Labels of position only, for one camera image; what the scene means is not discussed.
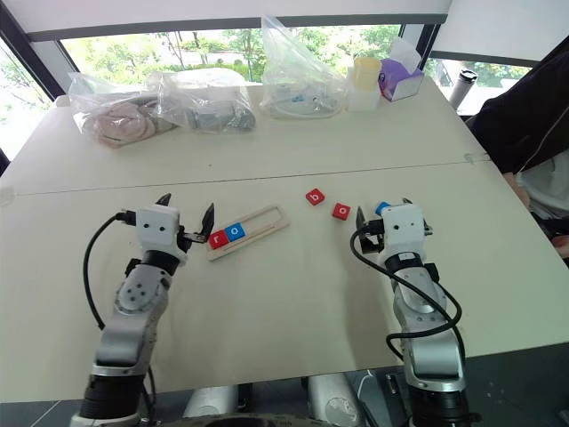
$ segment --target grey cylinder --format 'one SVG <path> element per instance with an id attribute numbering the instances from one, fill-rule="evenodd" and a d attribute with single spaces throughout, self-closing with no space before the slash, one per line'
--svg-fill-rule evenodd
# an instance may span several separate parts
<path id="1" fill-rule="evenodd" d="M 310 376 L 309 406 L 317 420 L 339 427 L 365 426 L 356 393 L 342 373 Z"/>
<path id="2" fill-rule="evenodd" d="M 182 418 L 233 414 L 237 412 L 239 386 L 208 387 L 194 390 Z"/>
<path id="3" fill-rule="evenodd" d="M 451 99 L 449 100 L 454 109 L 457 109 L 459 105 L 461 105 L 462 100 L 464 100 L 469 90 L 477 81 L 477 78 L 478 74 L 474 71 L 469 69 L 461 71 L 459 79 L 454 86 L 453 93 L 451 94 Z"/>

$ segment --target person's hand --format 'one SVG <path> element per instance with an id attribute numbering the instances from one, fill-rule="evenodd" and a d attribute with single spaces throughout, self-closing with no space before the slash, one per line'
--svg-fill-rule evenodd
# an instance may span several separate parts
<path id="1" fill-rule="evenodd" d="M 514 174 L 512 172 L 508 172 L 508 173 L 503 174 L 503 177 L 506 180 L 506 182 L 509 184 L 509 186 L 517 194 L 517 196 L 522 201 L 522 203 L 525 205 L 525 207 L 527 207 L 529 209 L 530 208 L 530 197 L 527 194 L 527 191 L 525 191 L 525 189 L 523 189 L 522 187 L 517 185 L 516 178 L 514 177 Z"/>
<path id="2" fill-rule="evenodd" d="M 556 236 L 551 243 L 561 255 L 561 258 L 569 258 L 569 236 Z"/>

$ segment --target black cable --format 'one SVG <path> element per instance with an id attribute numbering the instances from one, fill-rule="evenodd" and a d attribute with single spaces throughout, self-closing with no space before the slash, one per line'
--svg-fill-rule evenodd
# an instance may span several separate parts
<path id="1" fill-rule="evenodd" d="M 116 215 L 111 216 L 103 223 L 103 225 L 99 227 L 97 231 L 95 231 L 95 234 L 93 234 L 91 240 L 89 240 L 89 244 L 85 249 L 85 255 L 83 258 L 83 285 L 85 288 L 85 295 L 87 297 L 87 302 L 89 303 L 89 308 L 91 309 L 92 316 L 95 318 L 97 327 L 101 331 L 105 328 L 105 322 L 103 322 L 103 319 L 100 317 L 100 314 L 97 311 L 97 307 L 95 306 L 95 302 L 92 300 L 91 285 L 89 284 L 89 257 L 91 256 L 91 250 L 97 238 L 99 238 L 100 234 L 115 220 Z"/>
<path id="2" fill-rule="evenodd" d="M 91 309 L 92 316 L 95 318 L 97 322 L 97 327 L 102 331 L 105 328 L 105 322 L 101 318 L 99 312 L 97 311 L 97 307 L 95 306 L 95 301 L 92 298 L 91 294 L 91 284 L 89 283 L 89 258 L 91 256 L 91 250 L 94 246 L 97 238 L 101 235 L 101 233 L 114 221 L 119 220 L 119 217 L 123 215 L 123 213 L 117 213 L 107 219 L 103 224 L 99 227 L 95 234 L 92 235 L 91 240 L 89 240 L 89 244 L 85 249 L 85 255 L 83 258 L 83 285 L 85 290 L 85 296 L 87 297 L 87 302 L 89 303 L 89 308 Z M 142 398 L 144 399 L 144 405 L 146 406 L 148 412 L 148 418 L 152 422 L 154 418 L 154 412 L 156 409 L 156 384 L 154 381 L 154 373 L 152 372 L 152 367 L 148 367 L 148 379 L 150 380 L 150 390 L 152 393 L 152 400 L 148 395 L 148 391 L 146 387 L 142 387 Z"/>
<path id="3" fill-rule="evenodd" d="M 357 250 L 356 250 L 356 246 L 355 246 L 355 242 L 356 242 L 356 238 L 361 235 L 364 234 L 365 232 L 365 226 L 361 227 L 360 229 L 356 230 L 351 238 L 349 239 L 349 248 L 352 251 L 352 254 L 361 262 L 365 263 L 366 265 L 369 265 L 370 267 L 372 267 L 374 270 L 379 271 L 381 274 L 384 274 L 385 276 L 388 276 L 389 278 L 391 278 L 392 280 L 395 280 L 397 283 L 399 283 L 400 285 L 403 285 L 409 289 L 411 289 L 412 291 L 414 291 L 418 296 L 420 296 L 421 298 L 423 298 L 426 302 L 429 303 L 429 305 L 431 307 L 433 307 L 433 309 L 435 309 L 436 311 L 438 311 L 441 316 L 443 316 L 443 318 L 445 318 L 446 320 L 446 324 L 442 325 L 442 326 L 438 326 L 438 327 L 434 327 L 432 329 L 428 329 L 426 331 L 420 331 L 420 332 L 402 332 L 402 333 L 395 333 L 395 334 L 388 334 L 386 337 L 386 342 L 387 345 L 389 347 L 389 349 L 391 351 L 393 351 L 395 353 L 395 355 L 400 358 L 401 360 L 403 360 L 403 355 L 401 354 L 401 352 L 399 352 L 399 350 L 397 350 L 392 341 L 396 340 L 396 339 L 406 339 L 406 338 L 422 338 L 425 336 L 431 336 L 431 335 L 435 335 L 435 334 L 440 334 L 441 332 L 447 331 L 449 329 L 452 329 L 454 331 L 454 334 L 456 335 L 456 339 L 458 341 L 459 344 L 459 351 L 461 354 L 461 358 L 462 360 L 464 360 L 465 358 L 465 350 L 464 350 L 464 341 L 462 340 L 461 337 L 461 333 L 459 332 L 458 328 L 456 327 L 456 325 L 458 324 L 459 320 L 461 319 L 462 316 L 462 307 L 461 305 L 454 299 L 454 297 L 444 288 L 442 287 L 440 284 L 436 283 L 436 285 L 440 286 L 440 288 L 443 290 L 443 292 L 445 293 L 446 297 L 451 300 L 451 302 L 453 303 L 454 307 L 456 308 L 456 314 L 454 316 L 454 318 L 451 318 L 449 316 L 449 314 L 446 312 L 445 309 L 443 309 L 443 307 L 440 306 L 440 304 L 438 302 L 436 302 L 433 298 L 431 298 L 429 295 L 425 294 L 423 291 L 421 291 L 417 286 L 409 283 L 408 281 L 404 280 L 403 278 L 400 278 L 399 276 L 396 276 L 395 274 L 391 273 L 390 271 L 382 268 L 380 265 L 376 264 L 375 262 L 372 262 L 370 260 L 368 260 L 367 258 L 365 258 L 363 255 L 361 255 Z"/>

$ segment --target tissue box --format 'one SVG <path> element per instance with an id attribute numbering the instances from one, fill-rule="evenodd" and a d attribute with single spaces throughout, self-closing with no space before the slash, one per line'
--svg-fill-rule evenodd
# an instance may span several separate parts
<path id="1" fill-rule="evenodd" d="M 409 74 L 396 60 L 381 60 L 379 79 L 381 93 L 390 101 L 413 96 L 419 91 L 423 76 L 423 72 L 418 68 Z"/>

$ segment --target clear plastic bag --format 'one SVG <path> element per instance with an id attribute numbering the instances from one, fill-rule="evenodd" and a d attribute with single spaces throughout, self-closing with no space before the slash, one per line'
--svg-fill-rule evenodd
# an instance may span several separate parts
<path id="1" fill-rule="evenodd" d="M 79 132 L 114 148 L 174 127 L 153 116 L 156 92 L 113 85 L 81 73 L 71 74 L 69 104 Z"/>
<path id="2" fill-rule="evenodd" d="M 205 133 L 255 127 L 245 80 L 231 69 L 157 73 L 151 80 L 158 87 L 154 114 L 168 122 Z"/>
<path id="3" fill-rule="evenodd" d="M 267 65 L 263 111 L 272 117 L 324 118 L 343 110 L 346 79 L 310 52 L 274 17 L 261 18 Z"/>

